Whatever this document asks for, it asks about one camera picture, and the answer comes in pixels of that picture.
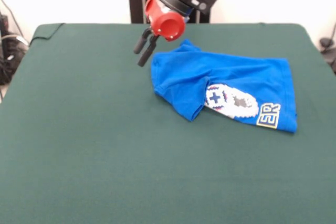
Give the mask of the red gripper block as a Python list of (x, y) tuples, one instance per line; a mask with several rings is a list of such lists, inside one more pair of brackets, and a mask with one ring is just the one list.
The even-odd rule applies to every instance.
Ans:
[(149, 58), (156, 49), (158, 36), (163, 37), (166, 41), (174, 41), (181, 37), (185, 30), (185, 18), (178, 12), (165, 6), (160, 0), (147, 0), (145, 5), (145, 15), (150, 23), (151, 28), (146, 28), (139, 40), (135, 44), (133, 52), (139, 54), (149, 40), (147, 49), (141, 54), (138, 60), (138, 66), (145, 66)]

